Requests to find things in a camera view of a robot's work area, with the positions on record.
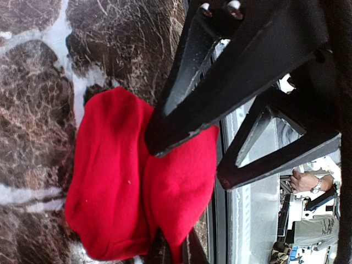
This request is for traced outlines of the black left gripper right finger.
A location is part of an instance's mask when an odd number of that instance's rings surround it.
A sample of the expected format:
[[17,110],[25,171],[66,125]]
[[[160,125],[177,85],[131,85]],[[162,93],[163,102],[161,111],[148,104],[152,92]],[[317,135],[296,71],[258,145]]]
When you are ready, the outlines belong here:
[[181,257],[183,264],[209,264],[194,228],[182,243]]

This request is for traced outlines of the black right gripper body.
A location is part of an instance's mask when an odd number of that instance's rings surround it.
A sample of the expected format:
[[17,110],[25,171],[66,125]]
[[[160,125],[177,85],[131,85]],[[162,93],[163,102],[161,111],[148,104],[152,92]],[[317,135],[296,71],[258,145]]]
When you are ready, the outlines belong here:
[[333,51],[340,103],[342,185],[335,263],[351,263],[351,1],[318,1],[317,5]]

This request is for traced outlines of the red patterned sock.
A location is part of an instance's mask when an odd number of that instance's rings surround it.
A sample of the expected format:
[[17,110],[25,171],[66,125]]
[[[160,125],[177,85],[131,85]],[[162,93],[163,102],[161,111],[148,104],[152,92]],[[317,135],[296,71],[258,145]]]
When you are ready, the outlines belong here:
[[65,219],[92,259],[145,255],[161,230],[173,263],[181,263],[182,243],[211,200],[218,128],[157,158],[144,140],[152,112],[122,87],[85,105]]

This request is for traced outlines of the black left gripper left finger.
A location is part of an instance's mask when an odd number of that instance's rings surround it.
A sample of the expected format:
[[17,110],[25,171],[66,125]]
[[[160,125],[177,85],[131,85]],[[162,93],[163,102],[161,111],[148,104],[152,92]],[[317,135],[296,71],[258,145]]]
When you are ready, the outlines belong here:
[[157,230],[150,248],[150,263],[171,264],[171,250],[160,228]]

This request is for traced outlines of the operator hand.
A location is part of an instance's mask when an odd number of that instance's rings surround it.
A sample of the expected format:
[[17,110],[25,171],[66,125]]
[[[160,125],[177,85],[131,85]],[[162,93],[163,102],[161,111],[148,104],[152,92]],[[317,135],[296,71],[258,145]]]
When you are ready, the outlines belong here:
[[293,169],[290,177],[290,186],[293,194],[311,191],[319,185],[319,179],[310,172],[300,172]]

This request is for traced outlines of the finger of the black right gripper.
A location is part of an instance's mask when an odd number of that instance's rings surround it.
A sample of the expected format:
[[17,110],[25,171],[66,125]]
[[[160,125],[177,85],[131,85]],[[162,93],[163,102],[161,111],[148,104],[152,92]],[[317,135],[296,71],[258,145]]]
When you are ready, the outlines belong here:
[[145,131],[161,157],[305,63],[327,41],[319,1],[188,1],[168,79]]
[[[261,144],[273,151],[246,165],[247,154],[274,119],[286,121],[300,137],[279,147],[278,132],[266,135]],[[224,190],[232,190],[273,174],[313,161],[337,150],[341,133],[328,115],[281,90],[258,95],[217,167]]]

